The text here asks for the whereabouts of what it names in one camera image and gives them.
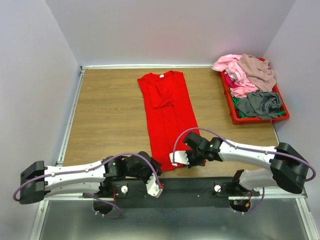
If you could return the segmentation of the red t-shirt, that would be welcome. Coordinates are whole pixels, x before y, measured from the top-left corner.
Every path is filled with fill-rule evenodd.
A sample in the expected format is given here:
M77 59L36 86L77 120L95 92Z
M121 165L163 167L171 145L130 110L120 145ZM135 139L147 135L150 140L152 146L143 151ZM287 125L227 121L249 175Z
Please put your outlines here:
M170 70L163 74L148 73L137 80L140 87L152 157L161 170L176 169L170 161L177 137L198 126L184 74Z

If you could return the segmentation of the red plastic bin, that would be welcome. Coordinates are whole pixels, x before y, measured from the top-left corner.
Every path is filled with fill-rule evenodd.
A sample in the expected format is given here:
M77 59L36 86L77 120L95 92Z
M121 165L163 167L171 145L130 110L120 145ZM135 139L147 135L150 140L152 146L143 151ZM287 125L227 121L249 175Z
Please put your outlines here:
M272 91L277 93L283 102L282 106L280 107L280 112L283 113L281 116L278 116L276 118L271 118L271 119L261 119L259 117L247 117L247 118L241 117L239 110L235 109L233 97L230 93L229 86L227 84L226 74L224 72L220 72L219 75L222 82L223 94L226 98L226 102L228 106L229 116L231 117L232 123L234 125L269 124L269 123L274 124L274 123L289 119L290 117L289 111L286 107L286 104L281 96L281 93L277 85L274 86Z

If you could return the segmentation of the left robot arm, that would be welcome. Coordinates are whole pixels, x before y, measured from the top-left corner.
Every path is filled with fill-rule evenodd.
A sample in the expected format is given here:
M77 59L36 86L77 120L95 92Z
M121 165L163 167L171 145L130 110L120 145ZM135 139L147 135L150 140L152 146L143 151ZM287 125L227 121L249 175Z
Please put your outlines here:
M158 198L163 191L161 173L161 164L144 151L124 152L74 166L46 166L44 161L35 161L20 174L20 185L12 198L21 205L65 193L97 194L104 198L111 191L108 182L126 177L143 181L147 194Z

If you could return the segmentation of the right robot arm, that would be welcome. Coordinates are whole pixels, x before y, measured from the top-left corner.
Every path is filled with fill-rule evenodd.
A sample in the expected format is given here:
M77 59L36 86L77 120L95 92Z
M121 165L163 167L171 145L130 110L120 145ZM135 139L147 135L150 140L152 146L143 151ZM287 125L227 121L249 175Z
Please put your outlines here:
M238 170L230 183L230 191L241 196L260 187L280 187L292 194L301 194L309 171L308 162L288 143L278 146L254 146L222 140L207 140L195 132L188 133L183 143L189 147L186 162L189 168L205 161L240 162L257 166L258 170Z

